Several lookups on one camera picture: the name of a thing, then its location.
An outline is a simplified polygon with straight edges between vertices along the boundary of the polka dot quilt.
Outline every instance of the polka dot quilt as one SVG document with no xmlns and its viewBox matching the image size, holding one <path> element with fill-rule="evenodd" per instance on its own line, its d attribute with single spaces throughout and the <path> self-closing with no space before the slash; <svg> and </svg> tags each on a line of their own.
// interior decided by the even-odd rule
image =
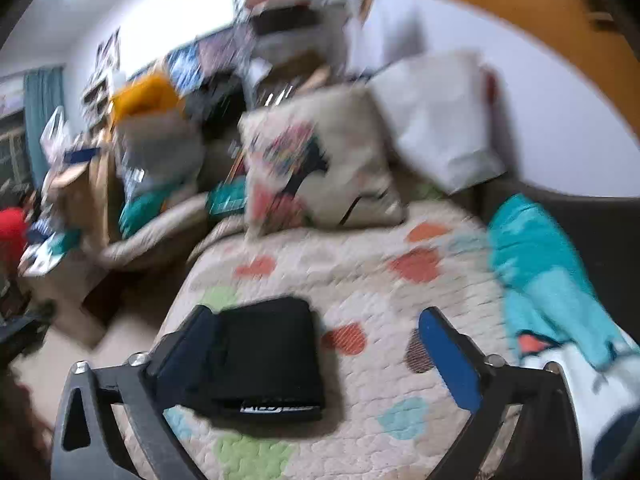
<svg viewBox="0 0 640 480">
<path fill-rule="evenodd" d="M 176 406 L 164 416 L 209 479 L 424 480 L 468 417 L 448 393 L 417 333 L 437 306 L 485 353 L 513 362 L 486 234 L 452 203 L 416 202 L 395 228 L 298 229 L 257 240 L 219 226 L 194 265 L 159 337 L 196 304 L 213 310 L 282 295 L 320 316 L 327 407 L 319 422 L 213 427 Z M 128 424 L 127 447 L 155 478 Z"/>
</svg>

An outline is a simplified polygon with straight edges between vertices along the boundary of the screw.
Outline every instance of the screw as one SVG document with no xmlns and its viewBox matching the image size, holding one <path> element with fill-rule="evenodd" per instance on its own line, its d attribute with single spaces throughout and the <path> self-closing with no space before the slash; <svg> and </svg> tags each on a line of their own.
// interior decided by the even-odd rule
<svg viewBox="0 0 640 480">
<path fill-rule="evenodd" d="M 71 371 L 75 374 L 83 374 L 90 369 L 91 368 L 87 361 L 78 361 L 77 363 L 74 363 L 74 365 L 71 367 Z"/>
<path fill-rule="evenodd" d="M 507 361 L 504 360 L 504 357 L 498 354 L 488 355 L 484 362 L 485 364 L 488 364 L 489 366 L 492 366 L 494 368 L 502 368 L 505 364 L 507 364 Z"/>
<path fill-rule="evenodd" d="M 545 369 L 547 372 L 551 372 L 551 373 L 553 373 L 553 374 L 557 374 L 557 375 L 562 374 L 562 367 L 561 367 L 558 363 L 556 363 L 556 362 L 554 362 L 554 361 L 550 361 L 550 362 L 548 362 L 548 363 L 545 365 L 545 368 L 544 368 L 544 369 Z"/>
<path fill-rule="evenodd" d="M 148 361 L 149 354 L 147 352 L 138 352 L 137 354 L 133 354 L 129 359 L 127 359 L 127 363 L 131 366 L 140 366 Z"/>
</svg>

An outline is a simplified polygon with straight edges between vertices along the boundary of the pillow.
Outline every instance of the pillow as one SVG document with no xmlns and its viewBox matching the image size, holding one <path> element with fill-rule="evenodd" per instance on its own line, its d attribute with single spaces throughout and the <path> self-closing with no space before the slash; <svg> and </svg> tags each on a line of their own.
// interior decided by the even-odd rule
<svg viewBox="0 0 640 480">
<path fill-rule="evenodd" d="M 248 233 L 389 226 L 404 211 L 363 86 L 335 86 L 246 113 Z"/>
</svg>

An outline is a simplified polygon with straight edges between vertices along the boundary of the yellow cloth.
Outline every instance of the yellow cloth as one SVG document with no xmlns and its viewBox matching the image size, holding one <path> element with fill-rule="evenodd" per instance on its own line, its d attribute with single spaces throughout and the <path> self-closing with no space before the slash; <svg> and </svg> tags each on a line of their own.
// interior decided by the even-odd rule
<svg viewBox="0 0 640 480">
<path fill-rule="evenodd" d="M 113 121 L 117 124 L 125 117 L 171 110 L 179 97 L 169 78 L 154 72 L 117 92 L 111 101 Z"/>
</svg>

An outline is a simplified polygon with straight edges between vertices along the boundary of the teal cloth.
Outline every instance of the teal cloth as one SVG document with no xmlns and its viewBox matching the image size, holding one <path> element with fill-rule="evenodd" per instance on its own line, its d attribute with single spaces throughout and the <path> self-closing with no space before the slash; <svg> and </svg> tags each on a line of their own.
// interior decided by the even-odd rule
<svg viewBox="0 0 640 480">
<path fill-rule="evenodd" d="M 42 187 L 49 171 L 40 136 L 55 109 L 63 106 L 62 68 L 41 68 L 24 76 L 24 124 L 33 183 Z"/>
<path fill-rule="evenodd" d="M 127 240 L 145 225 L 156 218 L 162 210 L 162 204 L 178 186 L 171 185 L 145 193 L 131 202 L 127 202 L 120 214 L 118 225 L 122 238 Z"/>
<path fill-rule="evenodd" d="M 219 184 L 207 197 L 209 216 L 217 220 L 240 214 L 246 205 L 246 179 L 236 178 L 230 184 Z"/>
<path fill-rule="evenodd" d="M 64 256 L 71 249 L 80 246 L 80 238 L 82 231 L 80 229 L 71 229 L 60 234 L 54 234 L 51 239 L 51 254 L 54 256 Z"/>
<path fill-rule="evenodd" d="M 523 333 L 557 344 L 572 341 L 597 370 L 618 354 L 638 350 L 598 302 L 578 253 L 540 205 L 520 194 L 511 197 L 489 224 L 489 241 L 516 349 Z"/>
</svg>

